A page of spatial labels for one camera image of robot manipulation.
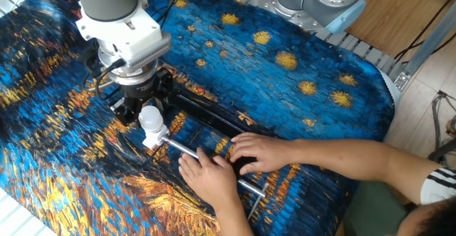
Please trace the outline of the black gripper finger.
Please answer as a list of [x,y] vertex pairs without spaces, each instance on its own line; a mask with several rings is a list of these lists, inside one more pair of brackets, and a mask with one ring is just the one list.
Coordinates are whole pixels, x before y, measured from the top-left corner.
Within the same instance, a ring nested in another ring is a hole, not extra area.
[[155,92],[157,107],[166,108],[175,99],[173,74],[166,68],[159,68],[157,78],[159,79],[159,84]]
[[142,106],[142,98],[122,97],[110,106],[110,110],[124,126],[128,126],[138,119]]

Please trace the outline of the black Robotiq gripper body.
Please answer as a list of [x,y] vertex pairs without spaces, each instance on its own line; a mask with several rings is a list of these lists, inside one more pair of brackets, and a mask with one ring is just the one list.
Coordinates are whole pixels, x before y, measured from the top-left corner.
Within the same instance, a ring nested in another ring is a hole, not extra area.
[[158,88],[160,79],[156,74],[152,75],[142,83],[136,83],[131,86],[121,86],[121,90],[129,98],[146,98],[150,97]]

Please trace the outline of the person's left hand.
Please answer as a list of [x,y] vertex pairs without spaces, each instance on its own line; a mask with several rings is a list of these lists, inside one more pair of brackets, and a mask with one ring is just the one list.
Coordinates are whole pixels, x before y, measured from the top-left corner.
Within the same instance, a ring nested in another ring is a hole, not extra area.
[[188,186],[215,212],[243,210],[232,166],[222,156],[209,158],[201,148],[197,157],[185,153],[178,160],[180,175]]

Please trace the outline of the person's right hand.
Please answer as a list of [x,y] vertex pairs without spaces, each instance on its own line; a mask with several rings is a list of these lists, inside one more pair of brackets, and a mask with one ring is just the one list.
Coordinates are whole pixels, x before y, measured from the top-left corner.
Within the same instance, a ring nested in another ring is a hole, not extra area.
[[234,147],[230,161],[235,164],[242,158],[245,161],[239,169],[240,175],[247,173],[268,173],[294,163],[293,155],[299,149],[299,140],[282,140],[255,133],[242,133],[232,139]]

